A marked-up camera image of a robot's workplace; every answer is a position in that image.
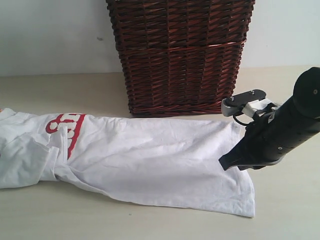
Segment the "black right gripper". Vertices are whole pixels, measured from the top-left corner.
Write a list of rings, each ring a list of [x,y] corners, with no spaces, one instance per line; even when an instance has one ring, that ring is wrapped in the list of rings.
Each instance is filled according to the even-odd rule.
[[[218,161],[224,171],[259,170],[279,163],[287,153],[320,132],[320,69],[312,67],[295,82],[292,96],[255,136],[238,142]]]

